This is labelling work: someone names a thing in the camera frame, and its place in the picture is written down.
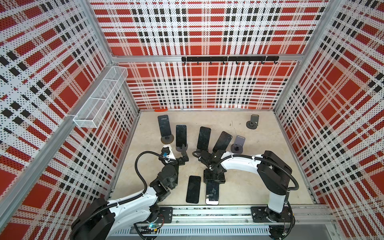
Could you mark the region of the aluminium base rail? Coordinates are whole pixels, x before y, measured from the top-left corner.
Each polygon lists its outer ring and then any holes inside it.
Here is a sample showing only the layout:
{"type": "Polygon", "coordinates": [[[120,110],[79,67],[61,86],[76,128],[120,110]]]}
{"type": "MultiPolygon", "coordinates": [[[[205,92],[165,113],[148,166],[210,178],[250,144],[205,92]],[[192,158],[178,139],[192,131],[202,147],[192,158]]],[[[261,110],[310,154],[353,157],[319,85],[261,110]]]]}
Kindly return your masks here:
{"type": "Polygon", "coordinates": [[[271,239],[283,233],[286,240],[339,240],[336,219],[325,205],[291,205],[279,223],[266,219],[261,205],[173,206],[164,212],[166,222],[154,233],[138,224],[146,239],[202,239],[204,237],[251,236],[271,239]]]}

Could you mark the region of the black phone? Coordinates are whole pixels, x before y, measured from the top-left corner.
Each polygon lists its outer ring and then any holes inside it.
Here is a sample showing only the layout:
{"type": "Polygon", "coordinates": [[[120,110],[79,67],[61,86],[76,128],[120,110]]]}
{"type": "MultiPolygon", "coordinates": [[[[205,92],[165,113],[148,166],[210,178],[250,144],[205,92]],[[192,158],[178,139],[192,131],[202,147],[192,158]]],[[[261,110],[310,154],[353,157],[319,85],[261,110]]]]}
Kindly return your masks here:
{"type": "Polygon", "coordinates": [[[176,125],[176,147],[186,147],[187,144],[187,126],[176,125]]]}
{"type": "Polygon", "coordinates": [[[158,124],[159,124],[161,137],[167,137],[172,135],[170,120],[168,115],[158,116],[158,124]]]}
{"type": "Polygon", "coordinates": [[[211,128],[200,127],[197,150],[208,151],[211,136],[211,128]]]}
{"type": "Polygon", "coordinates": [[[219,150],[220,151],[226,151],[232,138],[233,138],[233,136],[230,135],[229,133],[227,133],[225,131],[221,132],[215,146],[213,147],[213,152],[215,153],[219,150]]]}
{"type": "Polygon", "coordinates": [[[190,176],[187,188],[186,202],[198,204],[200,199],[201,177],[190,176]]]}
{"type": "Polygon", "coordinates": [[[213,181],[208,181],[206,185],[206,204],[218,205],[219,204],[219,190],[220,184],[213,181]]]}

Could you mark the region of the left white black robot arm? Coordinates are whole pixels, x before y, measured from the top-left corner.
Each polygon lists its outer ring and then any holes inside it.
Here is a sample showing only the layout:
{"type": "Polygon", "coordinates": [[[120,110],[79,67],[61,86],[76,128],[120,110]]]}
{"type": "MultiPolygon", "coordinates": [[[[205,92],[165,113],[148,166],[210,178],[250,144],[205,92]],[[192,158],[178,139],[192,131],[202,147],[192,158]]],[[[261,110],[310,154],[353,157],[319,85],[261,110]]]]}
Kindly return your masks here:
{"type": "Polygon", "coordinates": [[[71,225],[71,240],[105,240],[111,234],[137,223],[155,222],[159,216],[158,203],[167,198],[178,185],[179,167],[189,161],[187,147],[182,146],[181,157],[176,158],[172,147],[165,145],[161,153],[144,151],[135,160],[135,172],[144,189],[124,198],[106,201],[94,200],[71,225]],[[139,172],[138,163],[144,155],[154,155],[163,163],[157,177],[147,184],[139,172]]]}

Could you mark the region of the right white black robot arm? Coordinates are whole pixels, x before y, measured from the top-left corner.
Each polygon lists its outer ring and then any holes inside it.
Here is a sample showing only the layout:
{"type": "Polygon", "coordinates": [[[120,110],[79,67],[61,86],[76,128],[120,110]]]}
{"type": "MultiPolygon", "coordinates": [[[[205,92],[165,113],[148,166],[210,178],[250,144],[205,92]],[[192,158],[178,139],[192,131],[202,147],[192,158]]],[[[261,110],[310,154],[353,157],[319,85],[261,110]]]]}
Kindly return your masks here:
{"type": "Polygon", "coordinates": [[[270,191],[269,202],[261,219],[272,223],[283,220],[283,210],[288,203],[289,192],[299,189],[298,181],[292,175],[292,168],[271,151],[262,155],[243,155],[218,150],[214,153],[197,150],[193,152],[204,170],[204,183],[207,185],[207,203],[219,202],[220,185],[226,182],[228,170],[239,170],[260,176],[270,191]]]}

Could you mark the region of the black hook rail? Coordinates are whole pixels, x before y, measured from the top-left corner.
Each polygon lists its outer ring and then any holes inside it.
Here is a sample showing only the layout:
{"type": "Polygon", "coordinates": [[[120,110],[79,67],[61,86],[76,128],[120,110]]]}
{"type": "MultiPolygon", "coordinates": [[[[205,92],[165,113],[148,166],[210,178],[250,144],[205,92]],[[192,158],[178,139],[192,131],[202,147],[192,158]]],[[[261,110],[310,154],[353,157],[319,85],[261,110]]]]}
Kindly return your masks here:
{"type": "Polygon", "coordinates": [[[202,63],[202,62],[277,62],[279,56],[229,56],[229,57],[181,57],[183,63],[202,63]]]}

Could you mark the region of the grey phone stand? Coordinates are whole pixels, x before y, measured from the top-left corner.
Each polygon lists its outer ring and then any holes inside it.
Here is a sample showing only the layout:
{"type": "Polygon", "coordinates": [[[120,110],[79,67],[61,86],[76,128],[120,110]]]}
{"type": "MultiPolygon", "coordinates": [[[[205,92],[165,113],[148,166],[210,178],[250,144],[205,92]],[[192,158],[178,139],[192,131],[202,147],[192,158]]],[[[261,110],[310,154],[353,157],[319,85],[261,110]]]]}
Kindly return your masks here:
{"type": "Polygon", "coordinates": [[[184,144],[182,144],[181,147],[176,146],[176,151],[177,151],[177,152],[180,152],[180,153],[182,153],[182,152],[186,152],[187,149],[188,149],[188,145],[184,145],[184,144]]]}
{"type": "Polygon", "coordinates": [[[251,130],[255,130],[259,125],[259,115],[251,115],[250,120],[246,122],[246,127],[251,130]]]}
{"type": "Polygon", "coordinates": [[[197,149],[196,152],[198,154],[202,153],[202,152],[208,152],[209,150],[208,149],[197,149]]]}
{"type": "Polygon", "coordinates": [[[161,137],[161,142],[164,145],[170,145],[174,141],[174,139],[175,139],[174,135],[163,136],[161,137]]]}

